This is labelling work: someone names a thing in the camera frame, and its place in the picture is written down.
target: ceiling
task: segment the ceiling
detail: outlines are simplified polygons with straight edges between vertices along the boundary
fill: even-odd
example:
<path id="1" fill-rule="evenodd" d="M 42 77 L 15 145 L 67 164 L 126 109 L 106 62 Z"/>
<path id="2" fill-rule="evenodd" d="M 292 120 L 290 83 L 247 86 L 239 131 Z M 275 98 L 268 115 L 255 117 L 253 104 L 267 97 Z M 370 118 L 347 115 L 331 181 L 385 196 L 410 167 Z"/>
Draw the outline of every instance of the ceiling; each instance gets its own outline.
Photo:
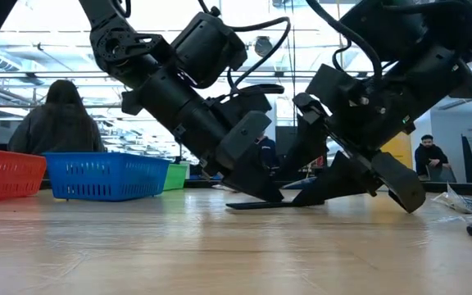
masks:
<path id="1" fill-rule="evenodd" d="M 327 0 L 320 2 L 328 13 L 339 18 L 356 1 L 341 1 L 340 5 Z M 261 23 L 286 15 L 291 18 L 293 32 L 288 42 L 245 80 L 247 85 L 280 83 L 285 86 L 286 94 L 275 98 L 279 120 L 293 118 L 293 104 L 290 101 L 293 93 L 305 89 L 320 64 L 332 64 L 334 51 L 345 42 L 302 0 L 287 1 L 283 7 L 273 5 L 271 0 L 207 0 L 206 4 L 209 7 L 218 6 L 224 23 L 232 26 Z M 161 34 L 169 42 L 200 11 L 196 0 L 132 0 L 132 8 L 129 23 L 138 32 Z M 283 30 L 284 25 L 276 25 L 266 30 L 238 34 L 248 47 L 248 59 L 240 73 L 260 59 L 254 52 L 256 39 L 267 36 L 275 43 Z M 89 109 L 89 113 L 99 122 L 110 149 L 177 156 L 179 146 L 172 135 L 147 112 L 134 119 L 114 107 L 120 104 L 120 93 L 125 88 L 107 75 L 98 73 L 100 70 L 89 46 L 89 31 L 89 21 L 78 0 L 19 0 L 0 32 L 0 103 L 23 105 L 41 102 L 53 81 L 70 78 L 78 85 L 85 104 L 106 106 Z M 369 60 L 357 48 L 347 50 L 339 60 L 348 71 L 371 70 Z M 11 75 L 2 78 L 9 69 L 45 74 L 39 81 L 23 77 L 8 78 Z M 294 70 L 297 76 L 295 85 L 290 75 L 275 78 L 276 71 Z M 227 93 L 228 90 L 222 77 L 211 88 L 198 92 L 206 98 Z M 6 112 L 0 111 L 0 116 L 15 119 L 16 113 L 22 115 L 22 111 L 7 108 Z"/>

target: plastic basket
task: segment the plastic basket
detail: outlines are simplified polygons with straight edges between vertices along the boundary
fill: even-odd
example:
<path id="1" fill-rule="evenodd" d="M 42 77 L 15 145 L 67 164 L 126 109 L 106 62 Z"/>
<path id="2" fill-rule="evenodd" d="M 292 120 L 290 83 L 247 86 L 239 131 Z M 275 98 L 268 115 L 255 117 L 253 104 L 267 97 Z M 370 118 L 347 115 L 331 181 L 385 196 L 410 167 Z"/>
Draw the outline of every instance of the plastic basket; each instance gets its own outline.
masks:
<path id="1" fill-rule="evenodd" d="M 118 152 L 45 153 L 55 198 L 120 202 L 163 192 L 167 160 Z"/>
<path id="2" fill-rule="evenodd" d="M 182 189 L 187 176 L 188 165 L 170 164 L 163 190 Z"/>
<path id="3" fill-rule="evenodd" d="M 46 168 L 43 157 L 0 151 L 0 200 L 36 194 Z"/>

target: wooden table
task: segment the wooden table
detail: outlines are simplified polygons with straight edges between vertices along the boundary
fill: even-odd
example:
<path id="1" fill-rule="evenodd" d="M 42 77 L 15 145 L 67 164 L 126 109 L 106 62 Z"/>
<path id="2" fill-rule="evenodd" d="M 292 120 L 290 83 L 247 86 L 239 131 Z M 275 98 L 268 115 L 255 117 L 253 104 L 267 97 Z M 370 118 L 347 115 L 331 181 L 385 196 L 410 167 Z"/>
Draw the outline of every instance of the wooden table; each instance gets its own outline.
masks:
<path id="1" fill-rule="evenodd" d="M 231 211 L 237 193 L 132 202 L 0 202 L 0 294 L 470 295 L 472 238 L 453 211 L 387 196 Z"/>

